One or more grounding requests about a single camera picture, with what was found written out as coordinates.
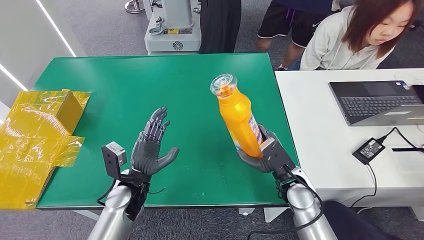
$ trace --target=humanoid robot hand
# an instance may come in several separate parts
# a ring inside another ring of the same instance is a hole
[[[156,109],[147,121],[144,130],[140,132],[131,153],[131,169],[148,176],[159,172],[172,163],[180,151],[173,147],[162,157],[159,157],[161,140],[169,121],[163,123],[167,116],[167,108]]]
[[[281,145],[280,140],[276,134],[272,131],[268,131],[261,124],[259,124],[259,129],[263,139],[262,144],[259,146],[263,157],[252,157],[247,155],[243,150],[238,150],[237,154],[241,161],[262,173],[271,173],[275,171],[279,172],[282,165],[285,165],[286,163],[293,164],[290,157],[283,149],[283,146]]]

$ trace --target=floor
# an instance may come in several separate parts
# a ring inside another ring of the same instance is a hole
[[[124,11],[127,0],[56,0],[89,56],[146,55],[144,34],[148,25],[142,14]],[[242,21],[236,52],[255,52],[255,37],[270,0],[242,0]],[[343,4],[351,2],[342,0]],[[275,39],[269,50],[276,68],[290,38]],[[409,32],[380,68],[423,68],[424,29]],[[361,215],[382,230],[404,240],[420,240],[424,222],[414,219],[407,207],[367,209]],[[146,210],[137,222],[131,240],[242,240],[252,230],[281,230],[293,227],[293,214],[284,212],[271,223],[256,209],[248,216],[236,209]],[[72,211],[2,211],[2,240],[86,239],[94,220]],[[295,240],[294,234],[258,236],[252,239]]]

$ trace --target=green table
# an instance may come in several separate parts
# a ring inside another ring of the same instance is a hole
[[[177,159],[152,177],[145,205],[161,207],[284,204],[271,174],[238,159],[211,81],[230,73],[252,102],[256,120],[276,132],[290,157],[297,155],[279,89],[266,53],[55,58],[33,90],[91,92],[74,132],[85,137],[73,167],[52,176],[37,208],[101,207],[110,186],[101,146],[115,141],[127,154],[151,113],[167,107],[171,122],[161,154],[179,147]],[[129,167],[129,161],[122,170]]]

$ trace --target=laptop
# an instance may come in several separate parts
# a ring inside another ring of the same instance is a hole
[[[424,100],[404,81],[345,81],[329,85],[349,126],[424,125]]]

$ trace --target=black pants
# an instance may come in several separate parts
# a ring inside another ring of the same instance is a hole
[[[325,202],[324,214],[338,240],[401,240],[375,227],[341,203]]]
[[[233,53],[241,18],[241,0],[201,0],[199,52]]]

